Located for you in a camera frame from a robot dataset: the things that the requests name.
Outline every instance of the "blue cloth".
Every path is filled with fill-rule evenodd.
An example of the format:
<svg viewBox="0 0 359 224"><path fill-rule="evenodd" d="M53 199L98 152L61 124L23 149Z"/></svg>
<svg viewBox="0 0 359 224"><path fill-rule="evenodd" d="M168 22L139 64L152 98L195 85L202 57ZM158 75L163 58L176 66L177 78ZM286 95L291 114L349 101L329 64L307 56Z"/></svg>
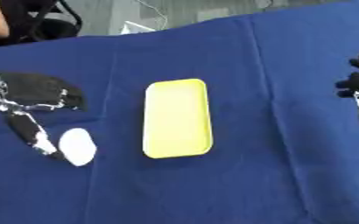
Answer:
<svg viewBox="0 0 359 224"><path fill-rule="evenodd" d="M0 224L359 223L359 119L334 93L358 53L359 1L0 48L0 71L83 89L89 112L36 116L53 141L82 127L99 148L74 168L0 118ZM144 91L186 78L208 85L214 147L147 158Z"/></svg>

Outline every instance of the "floor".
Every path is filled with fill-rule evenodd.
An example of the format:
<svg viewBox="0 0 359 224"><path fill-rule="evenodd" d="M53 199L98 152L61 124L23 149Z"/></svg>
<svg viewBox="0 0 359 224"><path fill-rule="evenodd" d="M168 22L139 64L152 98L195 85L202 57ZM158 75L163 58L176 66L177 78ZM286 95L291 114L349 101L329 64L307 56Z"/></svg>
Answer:
<svg viewBox="0 0 359 224"><path fill-rule="evenodd" d="M84 19L81 35L118 35L124 21L152 29L167 29L192 23L287 7L323 4L338 0L67 0ZM138 1L156 7L167 19Z"/></svg>

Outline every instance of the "white wire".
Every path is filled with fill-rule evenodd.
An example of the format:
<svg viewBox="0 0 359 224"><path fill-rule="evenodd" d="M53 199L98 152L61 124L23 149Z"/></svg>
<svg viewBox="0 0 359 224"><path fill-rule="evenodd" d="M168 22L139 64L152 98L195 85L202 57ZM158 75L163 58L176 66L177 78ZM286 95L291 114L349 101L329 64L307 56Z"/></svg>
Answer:
<svg viewBox="0 0 359 224"><path fill-rule="evenodd" d="M164 21L159 29L164 30L166 28L169 19L162 12L160 12L160 10L157 7L154 7L142 0L135 0L135 1L141 3L143 6L145 6L147 8L155 10L158 13L158 15L163 18L163 21Z"/></svg>

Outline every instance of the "chair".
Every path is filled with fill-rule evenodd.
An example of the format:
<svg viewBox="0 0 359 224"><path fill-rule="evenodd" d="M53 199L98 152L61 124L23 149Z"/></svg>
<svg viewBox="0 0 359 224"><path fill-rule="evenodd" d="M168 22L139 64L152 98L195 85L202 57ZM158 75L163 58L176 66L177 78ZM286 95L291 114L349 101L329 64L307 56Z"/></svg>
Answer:
<svg viewBox="0 0 359 224"><path fill-rule="evenodd" d="M49 13L64 13L58 4L74 23L46 17ZM65 0L0 0L0 7L11 28L11 35L0 39L0 46L76 37L83 24Z"/></svg>
<svg viewBox="0 0 359 224"><path fill-rule="evenodd" d="M56 18L46 18L49 13L63 13L57 4L61 4L73 18L72 24ZM76 37L82 28L81 17L67 4L65 0L33 1L25 0L25 7L29 12L37 12L31 29L22 42L36 42L50 39Z"/></svg>

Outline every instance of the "yellow plate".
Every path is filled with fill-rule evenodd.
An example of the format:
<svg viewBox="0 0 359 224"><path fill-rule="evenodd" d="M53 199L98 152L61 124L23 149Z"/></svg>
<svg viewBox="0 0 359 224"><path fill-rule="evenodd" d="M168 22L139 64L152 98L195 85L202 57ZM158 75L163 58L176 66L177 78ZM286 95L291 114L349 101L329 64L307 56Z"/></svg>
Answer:
<svg viewBox="0 0 359 224"><path fill-rule="evenodd" d="M150 158L207 153L212 147L206 84L173 80L151 84L146 91L143 151Z"/></svg>

